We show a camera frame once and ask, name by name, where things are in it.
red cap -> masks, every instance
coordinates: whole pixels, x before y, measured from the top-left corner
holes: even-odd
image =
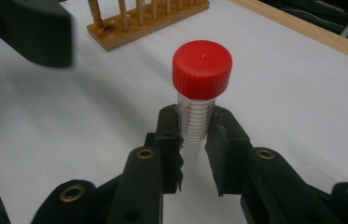
[[[188,42],[173,58],[177,91],[193,100],[209,100],[229,85],[232,59],[223,46],[207,40]]]

wooden rack slot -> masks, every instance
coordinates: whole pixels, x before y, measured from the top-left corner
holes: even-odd
[[[94,20],[87,26],[89,34],[106,50],[110,51],[128,44],[159,29],[184,20],[209,7],[207,0],[135,0],[136,8],[127,11],[125,0],[118,0],[120,13],[101,19],[98,0],[89,0]]]

white table surface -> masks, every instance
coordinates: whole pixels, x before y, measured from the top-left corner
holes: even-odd
[[[87,1],[63,6],[76,27],[72,67],[29,63],[0,40],[0,195],[13,224],[29,223],[63,182],[100,186],[122,172],[159,110],[175,104],[172,56],[195,39],[230,51],[230,84],[217,104],[254,146],[277,150],[325,191],[348,177],[348,56],[223,0],[105,52],[87,33]],[[118,14],[115,1],[100,6],[103,18]],[[163,222],[245,223],[239,199],[217,197],[203,151],[183,191],[164,196]]]

centrifuge tube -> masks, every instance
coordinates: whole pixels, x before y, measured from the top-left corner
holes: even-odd
[[[202,139],[206,136],[216,97],[229,85],[232,59],[221,45],[207,40],[189,42],[173,58],[173,82],[178,91],[180,150],[183,171],[197,164]]]

wooden test tube rack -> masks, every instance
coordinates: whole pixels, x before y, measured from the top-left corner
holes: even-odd
[[[207,0],[151,0],[147,5],[142,5],[142,0],[136,0],[136,8],[127,11],[124,0],[118,0],[120,14],[102,20],[98,0],[88,1],[94,23],[88,25],[87,29],[106,51],[184,20],[209,7]]]

